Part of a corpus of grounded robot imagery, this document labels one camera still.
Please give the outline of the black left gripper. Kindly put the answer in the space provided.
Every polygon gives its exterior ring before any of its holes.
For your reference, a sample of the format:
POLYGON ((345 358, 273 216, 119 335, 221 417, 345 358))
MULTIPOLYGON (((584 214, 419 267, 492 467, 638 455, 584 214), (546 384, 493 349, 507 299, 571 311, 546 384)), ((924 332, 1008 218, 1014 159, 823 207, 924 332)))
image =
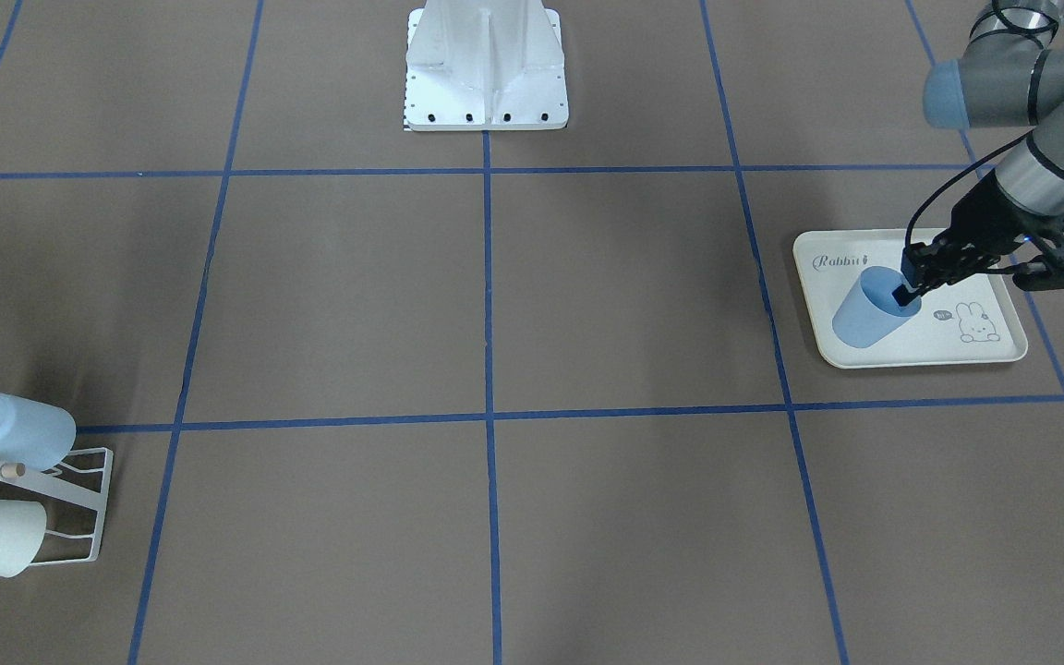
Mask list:
POLYGON ((921 307, 922 292, 976 275, 1009 276, 1026 292, 1064 290, 1064 212, 1029 212, 988 174, 951 207, 946 230, 905 245, 901 272, 904 283, 892 290, 896 307, 921 307))

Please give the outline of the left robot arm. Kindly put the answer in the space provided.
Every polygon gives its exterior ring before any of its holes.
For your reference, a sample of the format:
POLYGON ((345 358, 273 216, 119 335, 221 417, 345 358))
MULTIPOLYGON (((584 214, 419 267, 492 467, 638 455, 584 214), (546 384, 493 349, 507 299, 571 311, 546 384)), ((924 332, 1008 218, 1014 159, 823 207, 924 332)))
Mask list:
POLYGON ((1064 1, 991 1, 963 56, 929 72, 930 126, 1023 127, 1023 137, 993 151, 996 165, 951 207, 946 230, 905 242, 899 306, 975 275, 1064 290, 1064 49, 1052 45, 1063 21, 1064 1))

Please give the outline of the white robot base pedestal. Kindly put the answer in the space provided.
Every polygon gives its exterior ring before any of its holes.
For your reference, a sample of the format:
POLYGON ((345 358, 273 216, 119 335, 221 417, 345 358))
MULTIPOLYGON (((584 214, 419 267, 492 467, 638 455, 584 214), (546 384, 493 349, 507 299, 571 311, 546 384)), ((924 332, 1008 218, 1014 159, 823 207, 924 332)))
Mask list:
POLYGON ((569 124, 559 13, 541 1, 427 1, 406 21, 403 127, 541 131, 569 124))

